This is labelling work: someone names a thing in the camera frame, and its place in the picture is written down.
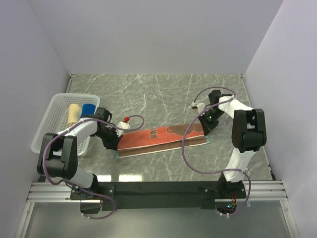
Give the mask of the brown orange bear towel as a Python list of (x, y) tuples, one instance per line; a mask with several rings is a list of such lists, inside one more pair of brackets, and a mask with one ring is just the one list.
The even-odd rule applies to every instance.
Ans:
[(125, 133), (115, 155), (117, 158), (124, 158), (180, 149), (186, 131), (185, 147), (209, 143), (200, 123), (191, 127), (188, 124), (162, 126)]

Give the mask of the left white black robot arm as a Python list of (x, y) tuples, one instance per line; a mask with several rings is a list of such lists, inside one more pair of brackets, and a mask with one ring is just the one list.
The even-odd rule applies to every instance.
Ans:
[(103, 193), (98, 178), (78, 166), (77, 146), (91, 136), (102, 140), (106, 149), (117, 150), (124, 132), (129, 130), (129, 119), (111, 123), (112, 114), (105, 108), (96, 108), (94, 114), (82, 115), (79, 120), (58, 133), (43, 137), (37, 172), (53, 185), (64, 182), (73, 191), (88, 199), (111, 199), (111, 192)]

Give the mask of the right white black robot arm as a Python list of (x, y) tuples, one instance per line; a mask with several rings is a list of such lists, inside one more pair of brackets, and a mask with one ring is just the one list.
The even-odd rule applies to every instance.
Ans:
[(251, 158), (267, 141), (264, 111), (246, 106), (232, 94), (223, 94), (220, 90), (211, 91), (209, 101), (208, 105), (197, 104), (199, 121), (205, 136), (218, 126), (218, 119), (223, 114), (233, 119), (231, 140), (234, 149), (226, 171), (221, 173), (218, 180), (218, 193), (223, 198), (234, 194), (243, 198), (243, 172)]

